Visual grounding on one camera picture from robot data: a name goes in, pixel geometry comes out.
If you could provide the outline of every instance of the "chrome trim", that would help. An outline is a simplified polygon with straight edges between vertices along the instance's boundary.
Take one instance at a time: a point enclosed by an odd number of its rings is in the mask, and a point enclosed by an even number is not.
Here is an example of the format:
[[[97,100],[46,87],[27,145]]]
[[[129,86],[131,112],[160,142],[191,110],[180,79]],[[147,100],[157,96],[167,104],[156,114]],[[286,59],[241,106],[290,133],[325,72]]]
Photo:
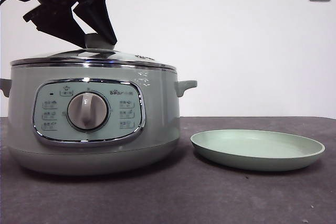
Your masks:
[[[36,107],[36,101],[38,93],[40,92],[41,88],[48,84],[53,83],[63,83],[63,82],[101,82],[101,83],[117,83],[117,84],[123,84],[123,85],[130,85],[136,89],[139,95],[139,102],[140,102],[140,111],[141,111],[141,121],[138,127],[131,132],[128,135],[118,137],[118,138],[109,138],[109,139],[103,139],[103,140],[83,140],[83,141],[73,141],[73,140],[58,140],[51,137],[44,136],[42,133],[40,133],[35,125],[34,121],[34,115],[35,115],[35,107]],[[120,81],[120,80],[109,80],[109,79],[98,79],[93,78],[89,79],[89,81],[85,80],[84,78],[75,78],[75,79],[61,79],[61,80],[51,80],[48,82],[43,83],[36,92],[36,97],[34,101],[34,108],[33,108],[33,114],[32,114],[32,123],[34,127],[34,132],[37,135],[40,142],[46,145],[53,145],[53,146],[59,146],[59,147],[99,147],[99,146],[106,146],[111,145],[115,143],[119,143],[120,141],[123,141],[123,143],[128,143],[131,140],[135,139],[143,130],[146,123],[146,113],[145,113],[145,105],[143,100],[143,94],[138,85],[131,81]]]
[[[97,53],[113,53],[115,51],[108,51],[108,50],[99,50]],[[133,65],[133,66],[144,66],[144,67],[155,67],[155,68],[164,68],[164,69],[171,69],[176,70],[174,66],[158,63],[158,62],[150,62],[150,61],[141,61],[141,60],[132,60],[132,59],[112,59],[112,58],[104,58],[104,57],[62,57],[61,54],[59,55],[52,55],[49,57],[42,57],[42,58],[27,58],[27,59],[20,59],[20,60],[13,60],[10,65],[20,66],[20,65],[29,65],[29,64],[41,64],[41,63],[88,63],[88,64],[107,64],[107,65]]]
[[[83,68],[121,68],[121,69],[141,69],[141,70],[156,70],[162,72],[171,72],[177,74],[175,70],[159,67],[146,67],[136,65],[114,65],[114,64],[99,64],[99,63],[36,63],[26,65],[15,65],[12,69],[17,68],[42,68],[42,67],[83,67]]]

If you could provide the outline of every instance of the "button label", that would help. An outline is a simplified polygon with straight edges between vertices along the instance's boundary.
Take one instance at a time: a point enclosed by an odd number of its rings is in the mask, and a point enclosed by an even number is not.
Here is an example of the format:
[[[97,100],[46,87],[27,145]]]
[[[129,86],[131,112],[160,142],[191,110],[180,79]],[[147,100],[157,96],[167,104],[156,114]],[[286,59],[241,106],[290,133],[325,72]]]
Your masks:
[[[132,128],[134,128],[134,122],[132,122],[132,121],[121,121],[119,128],[120,129],[132,129]]]
[[[57,123],[56,122],[44,122],[42,123],[42,130],[44,131],[56,131]]]
[[[45,101],[43,103],[43,109],[57,109],[58,105],[56,101]]]
[[[132,101],[120,101],[119,108],[121,109],[132,109],[134,108],[134,102]]]
[[[59,91],[59,94],[62,97],[71,97],[74,93],[74,91],[69,86],[64,86],[63,90]]]
[[[43,120],[56,120],[56,111],[45,111],[42,114]]]
[[[125,119],[134,118],[134,111],[132,109],[121,110],[119,118],[125,118]]]

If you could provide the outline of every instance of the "control panel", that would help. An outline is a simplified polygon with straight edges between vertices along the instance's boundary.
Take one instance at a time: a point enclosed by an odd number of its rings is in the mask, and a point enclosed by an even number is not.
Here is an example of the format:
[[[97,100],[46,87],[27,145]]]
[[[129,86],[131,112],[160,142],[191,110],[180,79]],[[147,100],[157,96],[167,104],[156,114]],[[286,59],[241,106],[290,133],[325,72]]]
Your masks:
[[[36,96],[37,133],[61,142],[110,141],[144,126],[141,90],[133,83],[71,79],[43,85]]]

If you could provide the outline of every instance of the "robotic arm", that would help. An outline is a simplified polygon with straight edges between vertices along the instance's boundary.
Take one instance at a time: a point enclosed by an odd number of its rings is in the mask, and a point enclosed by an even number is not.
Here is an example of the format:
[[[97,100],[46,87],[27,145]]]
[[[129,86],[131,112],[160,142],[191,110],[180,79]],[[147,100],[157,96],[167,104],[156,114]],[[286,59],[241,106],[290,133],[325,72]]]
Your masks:
[[[66,40],[82,48],[92,45],[114,47],[117,43],[105,0],[38,0],[40,5],[24,15],[26,22],[32,21],[37,30]],[[97,34],[85,34],[72,15],[75,14],[93,28]]]

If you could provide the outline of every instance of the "lid rim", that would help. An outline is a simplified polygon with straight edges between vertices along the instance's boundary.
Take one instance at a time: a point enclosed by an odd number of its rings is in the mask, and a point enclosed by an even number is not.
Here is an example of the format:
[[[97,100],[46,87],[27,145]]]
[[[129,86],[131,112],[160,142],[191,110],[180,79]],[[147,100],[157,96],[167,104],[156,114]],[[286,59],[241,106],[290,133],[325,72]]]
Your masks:
[[[68,51],[64,52],[64,54],[69,52],[80,52],[86,51],[85,49],[79,49],[75,51]],[[132,59],[109,59],[109,58],[95,58],[95,57],[62,57],[61,54],[53,54],[48,57],[41,57],[41,58],[26,58],[26,59],[19,59],[11,61],[10,65],[20,66],[20,65],[30,65],[30,64],[39,64],[39,63],[88,63],[88,64],[111,64],[111,65],[133,65],[133,66],[145,66],[145,67],[153,67],[153,68],[163,68],[163,69],[170,69],[175,70],[176,67],[158,63],[158,62],[150,62],[150,61],[138,61]]]

